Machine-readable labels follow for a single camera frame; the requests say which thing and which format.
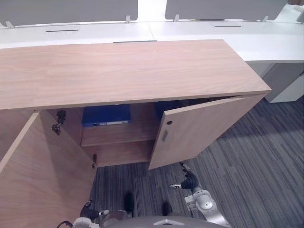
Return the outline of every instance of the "metal hinge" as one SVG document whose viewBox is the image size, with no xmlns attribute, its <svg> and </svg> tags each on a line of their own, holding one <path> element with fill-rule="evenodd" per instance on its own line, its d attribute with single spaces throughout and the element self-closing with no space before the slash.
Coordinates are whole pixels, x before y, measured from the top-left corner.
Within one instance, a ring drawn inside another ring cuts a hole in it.
<svg viewBox="0 0 304 228">
<path fill-rule="evenodd" d="M 93 155 L 93 164 L 92 164 L 92 168 L 93 168 L 93 169 L 95 169 L 96 161 L 97 161 L 97 154 L 94 154 L 94 155 Z"/>
<path fill-rule="evenodd" d="M 52 126 L 52 130 L 57 134 L 60 135 L 61 130 L 60 126 L 63 125 L 64 121 L 66 120 L 66 111 L 65 110 L 60 110 L 57 112 L 57 123 Z"/>
</svg>

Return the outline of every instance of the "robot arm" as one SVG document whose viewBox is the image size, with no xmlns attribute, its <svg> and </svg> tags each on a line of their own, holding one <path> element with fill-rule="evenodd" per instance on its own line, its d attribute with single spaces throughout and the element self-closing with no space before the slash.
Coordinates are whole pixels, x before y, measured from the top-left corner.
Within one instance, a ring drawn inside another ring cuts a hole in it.
<svg viewBox="0 0 304 228">
<path fill-rule="evenodd" d="M 225 227 L 231 227 L 217 208 L 215 200 L 207 190 L 203 190 L 195 174 L 190 168 L 180 162 L 185 172 L 186 180 L 180 184 L 170 185 L 173 189 L 190 189 L 192 195 L 185 197 L 188 210 L 198 209 L 208 222 L 216 223 Z"/>
</svg>

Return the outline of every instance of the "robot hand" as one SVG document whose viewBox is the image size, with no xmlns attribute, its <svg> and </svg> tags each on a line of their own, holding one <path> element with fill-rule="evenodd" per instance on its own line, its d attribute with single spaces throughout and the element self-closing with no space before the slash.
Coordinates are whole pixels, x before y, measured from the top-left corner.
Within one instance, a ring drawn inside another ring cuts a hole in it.
<svg viewBox="0 0 304 228">
<path fill-rule="evenodd" d="M 172 184 L 169 186 L 169 188 L 172 189 L 190 189 L 192 193 L 198 191 L 201 189 L 200 183 L 198 178 L 195 176 L 195 174 L 190 170 L 190 168 L 180 162 L 180 165 L 183 167 L 183 171 L 185 172 L 186 180 L 184 180 L 180 184 Z"/>
</svg>

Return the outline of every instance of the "wooden cabinet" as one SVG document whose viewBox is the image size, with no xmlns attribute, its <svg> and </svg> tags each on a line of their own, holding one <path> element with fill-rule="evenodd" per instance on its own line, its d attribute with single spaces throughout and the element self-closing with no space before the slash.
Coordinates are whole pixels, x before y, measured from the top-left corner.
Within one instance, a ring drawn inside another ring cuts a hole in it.
<svg viewBox="0 0 304 228">
<path fill-rule="evenodd" d="M 149 169 L 193 158 L 269 91 L 223 40 L 0 50 L 0 111 L 31 115 L 0 162 L 1 227 L 74 220 L 90 193 L 93 154 L 98 166 Z M 154 103 L 172 100 L 182 106 L 159 120 Z M 113 104 L 131 104 L 132 123 L 82 128 L 84 107 Z M 67 118 L 58 136 L 59 109 Z"/>
<path fill-rule="evenodd" d="M 0 162 L 1 227 L 56 227 L 88 200 L 92 161 L 47 111 L 35 112 Z"/>
</svg>

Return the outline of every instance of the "gray carpet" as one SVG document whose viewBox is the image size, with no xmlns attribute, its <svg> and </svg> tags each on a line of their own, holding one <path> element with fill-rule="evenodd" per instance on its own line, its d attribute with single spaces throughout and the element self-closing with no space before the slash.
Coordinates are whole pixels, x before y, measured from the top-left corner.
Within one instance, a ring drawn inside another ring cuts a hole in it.
<svg viewBox="0 0 304 228">
<path fill-rule="evenodd" d="M 259 102 L 248 114 L 186 163 L 234 228 L 304 227 L 304 99 Z M 190 216 L 188 190 L 168 185 L 184 180 L 179 164 L 148 171 L 148 163 L 98 168 L 91 199 L 95 209 L 124 208 L 135 197 L 135 216 L 161 215 L 168 200 Z"/>
</svg>

